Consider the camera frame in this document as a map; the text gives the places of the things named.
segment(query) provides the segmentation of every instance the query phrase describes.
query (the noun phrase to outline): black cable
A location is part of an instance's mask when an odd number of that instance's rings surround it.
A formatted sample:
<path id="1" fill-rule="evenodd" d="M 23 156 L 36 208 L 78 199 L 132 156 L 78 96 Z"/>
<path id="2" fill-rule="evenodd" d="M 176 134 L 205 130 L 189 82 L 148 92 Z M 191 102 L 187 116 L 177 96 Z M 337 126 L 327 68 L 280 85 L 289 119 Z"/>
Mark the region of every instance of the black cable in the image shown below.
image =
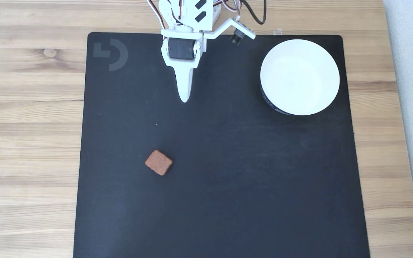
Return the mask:
<path id="1" fill-rule="evenodd" d="M 254 13 L 253 9 L 248 4 L 248 2 L 246 2 L 245 0 L 240 0 L 240 1 L 246 6 L 246 8 L 248 8 L 249 12 L 251 13 L 251 16 L 253 16 L 253 19 L 258 24 L 263 25 L 265 23 L 265 20 L 267 18 L 267 0 L 264 0 L 264 16 L 262 18 L 262 21 L 260 21 L 259 18 L 257 18 L 256 14 Z"/>

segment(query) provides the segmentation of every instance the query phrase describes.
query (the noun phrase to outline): wood grain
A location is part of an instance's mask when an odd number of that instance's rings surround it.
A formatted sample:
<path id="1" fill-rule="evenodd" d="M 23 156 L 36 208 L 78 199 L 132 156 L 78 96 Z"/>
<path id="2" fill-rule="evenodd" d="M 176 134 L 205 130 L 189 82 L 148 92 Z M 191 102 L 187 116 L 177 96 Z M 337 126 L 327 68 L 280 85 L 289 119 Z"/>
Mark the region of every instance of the wood grain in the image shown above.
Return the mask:
<path id="1" fill-rule="evenodd" d="M 262 12 L 261 1 L 249 2 Z M 381 0 L 268 7 L 265 25 L 247 12 L 244 23 L 258 34 L 343 37 L 371 255 L 413 257 L 413 185 Z M 91 31 L 159 25 L 144 0 L 0 0 L 1 258 L 72 256 Z"/>

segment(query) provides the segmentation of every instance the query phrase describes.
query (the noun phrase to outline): wood knot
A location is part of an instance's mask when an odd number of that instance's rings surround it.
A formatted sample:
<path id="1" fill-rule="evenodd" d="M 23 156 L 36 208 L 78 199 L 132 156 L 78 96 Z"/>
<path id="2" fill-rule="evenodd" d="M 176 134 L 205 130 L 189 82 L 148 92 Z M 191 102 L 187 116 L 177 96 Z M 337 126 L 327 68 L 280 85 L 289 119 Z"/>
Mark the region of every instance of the wood knot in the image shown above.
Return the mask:
<path id="1" fill-rule="evenodd" d="M 55 49 L 53 48 L 46 48 L 44 49 L 44 55 L 46 57 L 54 57 L 57 55 L 57 51 L 55 51 Z"/>

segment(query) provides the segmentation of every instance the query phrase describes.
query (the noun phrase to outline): black mouse pad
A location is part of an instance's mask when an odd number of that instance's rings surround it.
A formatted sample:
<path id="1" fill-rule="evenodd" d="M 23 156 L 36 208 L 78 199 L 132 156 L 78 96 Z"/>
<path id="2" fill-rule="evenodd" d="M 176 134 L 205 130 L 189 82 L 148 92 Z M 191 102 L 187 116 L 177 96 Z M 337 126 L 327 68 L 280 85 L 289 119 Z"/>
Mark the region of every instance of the black mouse pad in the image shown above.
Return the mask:
<path id="1" fill-rule="evenodd" d="M 260 66 L 307 39 L 336 61 L 340 90 L 311 116 L 278 113 Z M 340 36 L 208 41 L 180 100 L 162 36 L 92 33 L 74 258 L 369 257 Z M 174 163 L 159 176 L 155 149 Z"/>

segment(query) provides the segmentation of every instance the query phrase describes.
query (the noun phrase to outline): white robotic arm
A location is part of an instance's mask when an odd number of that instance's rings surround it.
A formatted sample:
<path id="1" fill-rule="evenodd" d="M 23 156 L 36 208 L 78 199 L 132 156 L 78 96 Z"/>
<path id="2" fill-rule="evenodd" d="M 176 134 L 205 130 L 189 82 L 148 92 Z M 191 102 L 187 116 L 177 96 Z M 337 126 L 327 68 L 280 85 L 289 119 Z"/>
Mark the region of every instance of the white robotic arm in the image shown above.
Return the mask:
<path id="1" fill-rule="evenodd" d="M 228 19 L 212 31 L 222 6 L 215 5 L 215 2 L 180 0 L 179 3 L 171 3 L 170 0 L 159 0 L 161 15 L 169 27 L 162 29 L 162 56 L 167 66 L 174 69 L 179 97 L 183 102 L 189 99 L 194 68 L 198 67 L 200 57 L 206 52 L 208 39 L 216 39 L 230 26 L 236 28 L 231 38 L 235 44 L 239 44 L 244 36 L 252 39 L 256 37 L 249 28 L 239 22 L 239 16 Z"/>

